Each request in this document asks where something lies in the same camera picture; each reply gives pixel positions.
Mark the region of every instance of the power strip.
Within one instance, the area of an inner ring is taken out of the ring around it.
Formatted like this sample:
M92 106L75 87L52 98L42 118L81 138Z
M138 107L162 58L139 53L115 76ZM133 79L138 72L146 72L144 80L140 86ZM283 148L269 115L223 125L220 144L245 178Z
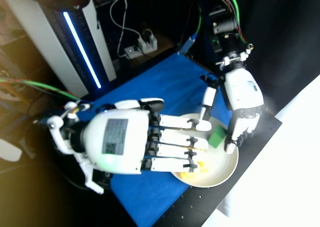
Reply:
M129 46L124 49L126 52L127 59L134 59L139 56L143 56L144 54L151 53L158 49L158 41L156 37L152 34L149 38L149 42L145 42L142 38L138 38L138 45L139 47L135 50L134 46Z

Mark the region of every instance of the blue mat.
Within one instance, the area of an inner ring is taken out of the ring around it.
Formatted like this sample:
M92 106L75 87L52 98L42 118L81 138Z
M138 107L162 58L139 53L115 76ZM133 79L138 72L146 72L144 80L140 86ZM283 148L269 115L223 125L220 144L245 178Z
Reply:
M163 114L180 116L199 113L207 85L199 78L207 71L182 55L172 55L161 63L106 94L94 103L149 97L163 98ZM81 120L90 120L94 111L83 112ZM212 116L228 126L227 110L221 91L218 92ZM149 227L180 197L188 185L171 173L144 171L141 175L115 174L111 189L139 227Z

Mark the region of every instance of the plate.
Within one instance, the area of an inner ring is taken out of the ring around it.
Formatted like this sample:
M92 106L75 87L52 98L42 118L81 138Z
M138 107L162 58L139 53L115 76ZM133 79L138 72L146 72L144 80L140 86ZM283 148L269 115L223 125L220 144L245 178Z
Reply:
M188 113L181 117L198 119L198 113ZM210 123L212 128L210 131L191 131L191 130L176 130L180 134L191 135L195 137L200 137L208 140L211 134L215 131L218 126L227 129L227 127L221 123L219 120L211 117ZM239 150L238 147L234 149L232 154L226 154L224 150L225 140L223 140L217 148L209 145L208 154L208 171L199 172L196 176L189 179L182 179L177 172L172 172L172 174L180 181L194 187L198 188L210 188L221 185L235 172L239 160Z

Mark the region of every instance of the green sponge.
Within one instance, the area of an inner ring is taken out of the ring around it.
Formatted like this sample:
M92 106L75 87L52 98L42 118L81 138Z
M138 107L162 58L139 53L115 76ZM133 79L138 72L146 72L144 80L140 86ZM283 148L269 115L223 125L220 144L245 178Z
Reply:
M221 126L218 126L211 134L208 143L214 148L218 148L222 140L226 137L227 130Z

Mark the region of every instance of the blue light strip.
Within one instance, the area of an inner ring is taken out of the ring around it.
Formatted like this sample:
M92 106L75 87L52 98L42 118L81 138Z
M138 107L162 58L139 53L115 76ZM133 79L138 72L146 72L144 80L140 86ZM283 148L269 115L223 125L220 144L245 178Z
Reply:
M81 41L79 39L79 36L78 36L78 34L77 34L76 30L75 30L74 24L72 23L68 12L63 12L63 16L64 16L64 18L65 18L65 20L66 20L66 22L67 22L67 24L69 26L69 29L71 30L71 33L73 35L73 38L74 38L76 44L79 47L79 50L80 50L80 52L81 52L81 54L82 54L82 56L84 58L84 61L85 61L86 65L88 66L88 69L89 69L89 71L90 71L90 73L91 73L91 75L92 75L92 77L94 79L94 82L95 82L96 86L100 89L101 88L101 84L100 84L100 82L98 80L98 77L96 76L94 68L92 67L92 65L91 65L91 63L89 61L89 58L87 56L87 53L85 52L85 49L82 46L82 43L81 43Z

